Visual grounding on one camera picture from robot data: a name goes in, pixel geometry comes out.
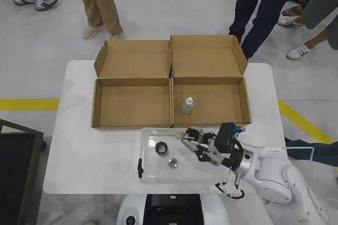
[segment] person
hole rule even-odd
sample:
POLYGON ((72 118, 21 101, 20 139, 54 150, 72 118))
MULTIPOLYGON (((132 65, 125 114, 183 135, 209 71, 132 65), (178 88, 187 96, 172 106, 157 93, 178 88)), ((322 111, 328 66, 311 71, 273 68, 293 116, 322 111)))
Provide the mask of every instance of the person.
MULTIPOLYGON (((253 28, 242 43, 247 60, 254 55, 272 32, 285 3, 286 0, 261 0, 256 18, 253 20, 253 28)), ((239 43, 257 4, 258 0, 237 0, 236 2, 235 18, 229 28, 229 35, 236 36, 239 43)))
MULTIPOLYGON (((278 25, 306 26, 308 29, 313 29, 337 7, 338 0, 311 0, 301 16, 285 16, 278 21, 278 25)), ((314 46, 324 41, 328 41, 331 48, 338 50, 338 15, 317 36, 288 53, 287 58, 298 60, 311 51, 314 46)))
POLYGON ((17 6, 35 4, 34 9, 36 11, 46 11, 51 9, 57 3, 57 0, 12 0, 12 2, 17 6))
MULTIPOLYGON (((330 145, 324 143, 307 143, 302 140, 284 138, 287 147, 313 147, 313 161, 338 167, 338 141, 330 145)), ((292 160, 310 160, 311 149, 287 149, 288 157, 292 160)))
POLYGON ((303 10, 308 2, 309 0, 303 0, 302 2, 298 2, 299 4, 298 6, 293 6, 286 10, 283 10, 282 15, 283 16, 300 16, 302 15, 303 10))
POLYGON ((94 37, 104 28, 112 35, 111 40, 125 39, 114 0, 83 0, 83 3, 89 23, 83 33, 84 39, 94 37))

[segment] white table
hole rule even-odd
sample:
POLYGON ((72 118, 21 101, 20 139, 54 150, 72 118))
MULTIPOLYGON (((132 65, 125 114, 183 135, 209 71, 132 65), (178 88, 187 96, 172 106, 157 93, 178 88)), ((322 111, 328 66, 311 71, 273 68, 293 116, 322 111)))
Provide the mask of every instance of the white table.
MULTIPOLYGON (((248 64, 252 124, 239 137, 252 145, 284 147, 283 129, 268 64, 248 64)), ((71 61, 66 69, 48 159, 48 194, 216 194, 209 184, 144 184, 137 176, 140 131, 99 132, 90 127, 94 61, 71 61)), ((287 157, 286 151, 281 157, 287 157)), ((242 188, 253 192, 248 184, 242 188)))

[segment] clear plastic container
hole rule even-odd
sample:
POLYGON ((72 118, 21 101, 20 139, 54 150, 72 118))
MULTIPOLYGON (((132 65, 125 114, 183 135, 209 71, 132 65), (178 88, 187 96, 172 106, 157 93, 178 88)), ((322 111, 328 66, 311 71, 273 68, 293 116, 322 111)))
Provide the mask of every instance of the clear plastic container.
POLYGON ((176 128, 144 128, 141 130, 141 159, 145 183, 218 183, 223 182, 228 175, 224 166, 213 166, 210 163, 198 161, 195 153, 187 149, 180 140, 176 139, 178 131, 186 129, 176 128), (168 153, 159 156, 155 151, 158 142, 165 142, 168 153), (177 168, 172 169, 168 161, 175 158, 177 168))

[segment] yellow floor line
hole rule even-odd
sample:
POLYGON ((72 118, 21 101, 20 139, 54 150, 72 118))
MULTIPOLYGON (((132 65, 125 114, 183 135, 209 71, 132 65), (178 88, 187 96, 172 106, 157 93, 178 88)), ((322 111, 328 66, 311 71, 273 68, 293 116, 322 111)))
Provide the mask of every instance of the yellow floor line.
POLYGON ((278 105, 279 111, 283 116, 292 121, 292 123, 294 123, 297 127, 302 129, 314 140, 327 144, 331 144, 334 142, 334 140, 331 137, 323 133, 318 127, 316 127, 309 120, 305 119, 303 116, 301 116, 298 112, 296 112, 290 106, 285 104, 283 101, 278 101, 278 105))
POLYGON ((58 99, 0 99, 0 111, 56 111, 58 99))

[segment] concrete floor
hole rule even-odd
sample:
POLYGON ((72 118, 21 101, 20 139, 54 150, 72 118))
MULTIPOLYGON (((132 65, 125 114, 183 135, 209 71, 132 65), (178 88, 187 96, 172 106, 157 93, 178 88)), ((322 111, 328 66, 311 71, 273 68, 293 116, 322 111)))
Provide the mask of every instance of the concrete floor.
MULTIPOLYGON (((235 0, 120 0, 116 3, 126 39, 226 34, 235 8, 235 0)), ((317 35, 336 13, 338 9, 313 30, 276 26, 249 62, 271 65, 278 99, 338 140, 338 51, 324 42, 300 60, 286 58, 290 50, 317 35)), ((81 1, 59 0, 53 9, 37 12, 32 5, 19 7, 11 0, 0 0, 0 99, 60 98, 67 63, 95 59, 104 40, 109 38, 109 34, 101 31, 94 38, 84 40, 82 32, 86 26, 81 1)), ((0 118, 43 131, 46 137, 52 136, 55 117, 56 112, 0 111, 0 118)), ((282 123, 287 137, 314 141, 286 118, 282 118, 282 123)), ((39 200, 42 194, 42 200, 37 201, 40 208, 38 217, 33 213, 32 224, 84 224, 90 219, 113 224, 123 196, 42 193, 40 181, 45 175, 47 156, 48 151, 42 153, 35 191, 35 199, 39 200)), ((326 181, 330 185, 324 193, 332 193, 332 197, 337 198, 336 186, 331 180, 335 172, 333 168, 326 169, 329 174, 326 181)), ((260 202, 256 210, 255 207, 247 209, 249 203, 245 200, 225 201, 232 224, 253 224, 254 221, 271 224, 260 202)))

